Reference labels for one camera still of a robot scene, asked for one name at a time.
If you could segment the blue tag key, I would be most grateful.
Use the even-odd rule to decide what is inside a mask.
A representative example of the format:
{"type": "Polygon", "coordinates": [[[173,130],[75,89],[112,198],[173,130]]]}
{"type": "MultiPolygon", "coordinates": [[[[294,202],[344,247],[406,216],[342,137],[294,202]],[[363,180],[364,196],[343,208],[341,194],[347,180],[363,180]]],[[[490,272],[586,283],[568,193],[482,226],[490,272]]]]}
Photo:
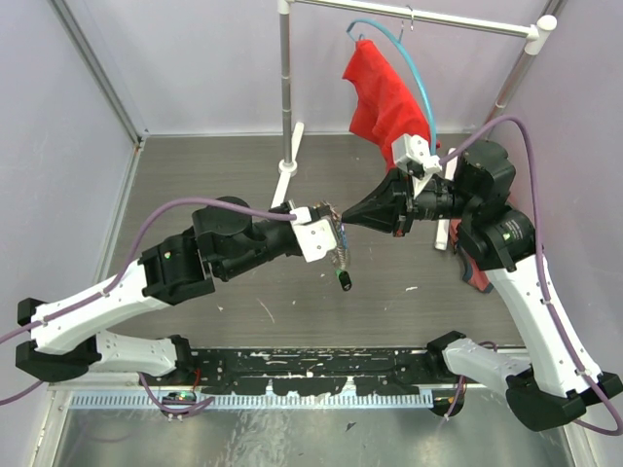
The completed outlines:
{"type": "Polygon", "coordinates": [[[344,248],[348,249],[348,239],[346,235],[345,226],[342,223],[340,223],[338,230],[339,230],[341,244],[343,245],[344,248]]]}

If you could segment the metal numbered keyring organizer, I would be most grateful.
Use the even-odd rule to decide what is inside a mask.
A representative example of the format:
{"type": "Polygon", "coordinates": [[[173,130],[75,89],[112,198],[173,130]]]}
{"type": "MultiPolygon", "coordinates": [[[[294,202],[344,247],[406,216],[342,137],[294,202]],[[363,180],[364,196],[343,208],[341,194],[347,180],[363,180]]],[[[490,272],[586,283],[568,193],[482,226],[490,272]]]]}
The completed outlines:
{"type": "Polygon", "coordinates": [[[335,232],[337,246],[331,251],[331,262],[338,271],[348,270],[350,265],[350,253],[342,216],[334,206],[325,200],[320,203],[320,210],[329,217],[335,232]]]}

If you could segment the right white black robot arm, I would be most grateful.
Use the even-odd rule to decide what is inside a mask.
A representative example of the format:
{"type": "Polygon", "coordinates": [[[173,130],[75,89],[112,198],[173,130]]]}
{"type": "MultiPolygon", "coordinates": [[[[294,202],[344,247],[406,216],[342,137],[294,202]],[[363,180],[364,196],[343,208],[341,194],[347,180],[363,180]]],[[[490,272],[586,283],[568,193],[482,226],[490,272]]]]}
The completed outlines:
{"type": "Polygon", "coordinates": [[[587,355],[565,317],[532,221],[507,200],[516,174],[507,151],[478,140],[460,153],[447,180],[422,144],[409,135],[394,142],[392,168],[343,214],[344,223],[400,237],[417,220],[457,220],[458,247],[501,296],[530,356],[511,359],[450,332],[426,346],[431,378],[447,383],[462,376],[485,385],[535,432],[574,422],[620,394],[621,378],[587,355]]]}

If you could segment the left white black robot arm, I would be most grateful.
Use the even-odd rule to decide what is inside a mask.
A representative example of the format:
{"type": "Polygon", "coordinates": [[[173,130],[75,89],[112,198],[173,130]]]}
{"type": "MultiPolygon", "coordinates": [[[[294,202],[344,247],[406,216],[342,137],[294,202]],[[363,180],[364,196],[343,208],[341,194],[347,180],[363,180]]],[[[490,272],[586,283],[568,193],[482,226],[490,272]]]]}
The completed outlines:
{"type": "Polygon", "coordinates": [[[281,256],[321,261],[343,232],[326,202],[262,211],[236,197],[171,201],[148,217],[115,275],[64,300],[18,304],[18,324],[29,338],[16,348],[16,366],[43,382],[112,372],[186,384],[197,367],[187,339],[128,337],[112,327],[210,295],[216,280],[281,256]]]}

